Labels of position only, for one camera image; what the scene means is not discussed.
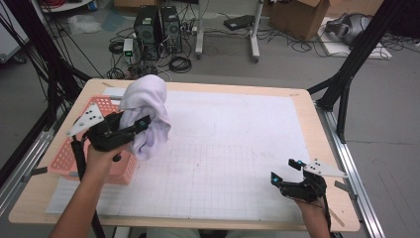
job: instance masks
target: purple cloth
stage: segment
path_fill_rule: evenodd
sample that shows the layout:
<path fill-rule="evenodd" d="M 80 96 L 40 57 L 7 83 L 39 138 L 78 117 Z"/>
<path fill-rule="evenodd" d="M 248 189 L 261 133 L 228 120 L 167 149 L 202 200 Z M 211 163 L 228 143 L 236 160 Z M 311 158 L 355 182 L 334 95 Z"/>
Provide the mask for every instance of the purple cloth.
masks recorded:
<path fill-rule="evenodd" d="M 166 143 L 170 130 L 169 117 L 164 103 L 166 84 L 158 76 L 146 75 L 127 87 L 121 100 L 120 109 L 124 110 L 120 129 L 133 126 L 134 122 L 149 115 L 152 123 L 148 130 L 136 135 L 130 145 L 131 152 L 140 160 L 154 156 Z"/>

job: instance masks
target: white mounting plate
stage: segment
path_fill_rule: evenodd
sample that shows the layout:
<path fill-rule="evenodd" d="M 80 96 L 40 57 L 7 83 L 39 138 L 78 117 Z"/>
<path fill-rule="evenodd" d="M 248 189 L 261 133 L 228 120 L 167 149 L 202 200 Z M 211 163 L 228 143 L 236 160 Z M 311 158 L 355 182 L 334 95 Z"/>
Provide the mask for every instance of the white mounting plate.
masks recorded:
<path fill-rule="evenodd" d="M 80 118 L 74 123 L 73 127 L 66 133 L 67 136 L 75 136 L 78 133 L 89 129 L 90 127 L 104 120 L 98 105 L 92 102 Z"/>
<path fill-rule="evenodd" d="M 318 159 L 315 159 L 310 164 L 307 164 L 304 168 L 304 171 L 309 172 L 311 174 L 317 175 L 317 176 L 323 176 L 323 177 L 340 177 L 340 178 L 346 178 L 347 175 L 344 172 L 341 172 L 327 164 L 324 164 L 323 162 L 319 161 Z"/>

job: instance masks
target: black metal frame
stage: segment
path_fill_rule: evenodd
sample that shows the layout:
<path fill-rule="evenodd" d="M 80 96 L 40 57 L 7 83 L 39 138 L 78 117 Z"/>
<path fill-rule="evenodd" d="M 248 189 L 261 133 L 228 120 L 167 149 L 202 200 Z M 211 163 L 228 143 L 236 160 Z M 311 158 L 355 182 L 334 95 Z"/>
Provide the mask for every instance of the black metal frame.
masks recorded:
<path fill-rule="evenodd" d="M 384 0 L 339 71 L 331 78 L 308 89 L 310 94 L 314 94 L 327 88 L 322 98 L 316 101 L 317 106 L 326 111 L 332 111 L 334 104 L 340 98 L 337 134 L 342 143 L 346 143 L 344 133 L 352 80 L 409 1 Z"/>

